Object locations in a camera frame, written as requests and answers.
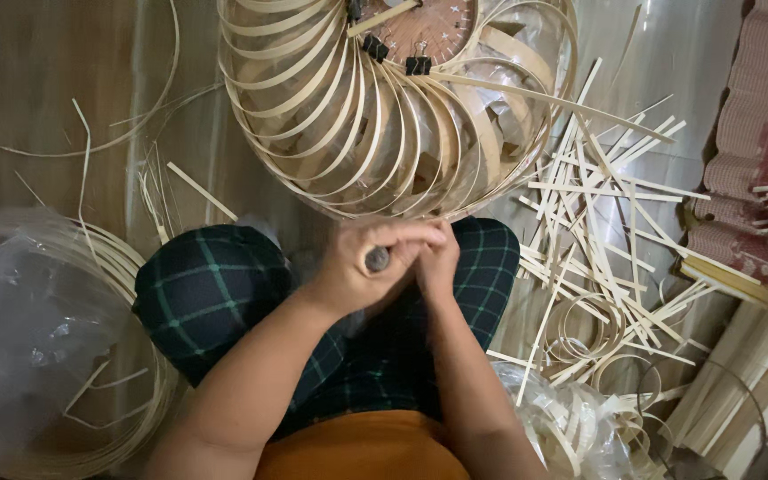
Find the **hand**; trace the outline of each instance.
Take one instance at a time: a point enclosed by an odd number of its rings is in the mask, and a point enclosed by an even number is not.
[[[440,228],[423,221],[344,221],[322,268],[302,289],[336,321],[381,300],[413,265],[420,248],[443,245],[446,240]],[[383,271],[369,273],[364,261],[375,246],[389,248],[390,262]]]
[[[452,225],[445,220],[431,222],[445,235],[445,242],[422,245],[418,258],[417,282],[426,300],[452,296],[452,282],[461,249],[452,232]]]

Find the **plaid pants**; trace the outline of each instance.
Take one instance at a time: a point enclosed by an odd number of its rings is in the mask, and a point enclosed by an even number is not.
[[[520,247],[504,224],[452,224],[461,258],[455,299],[483,349],[491,343],[517,271]],[[280,249],[255,229],[228,224],[184,233],[136,278],[133,311],[153,343],[195,387],[293,289]],[[405,409],[440,420],[427,311],[410,285],[353,338],[331,328],[304,366],[273,439],[351,412]]]

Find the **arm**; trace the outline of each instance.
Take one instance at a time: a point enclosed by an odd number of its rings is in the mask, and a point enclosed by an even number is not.
[[[441,244],[420,222],[344,224],[313,280],[259,322],[198,386],[188,409],[153,453],[144,477],[248,479],[280,425],[295,386],[326,330],[381,299],[404,276],[419,248]],[[390,247],[390,265],[369,274],[363,258]]]
[[[420,285],[428,305],[444,426],[453,451],[477,480],[544,479],[547,471],[455,301],[452,280],[458,244],[449,224],[437,225],[448,240],[421,250]]]

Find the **tool handle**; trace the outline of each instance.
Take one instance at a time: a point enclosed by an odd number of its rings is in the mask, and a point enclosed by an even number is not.
[[[390,265],[390,252],[386,247],[375,246],[366,254],[364,265],[370,273],[383,272]]]

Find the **orange shirt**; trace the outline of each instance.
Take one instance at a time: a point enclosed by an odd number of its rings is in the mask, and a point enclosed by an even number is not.
[[[408,410],[344,415],[267,445],[254,478],[469,479],[440,444],[441,431],[437,422]]]

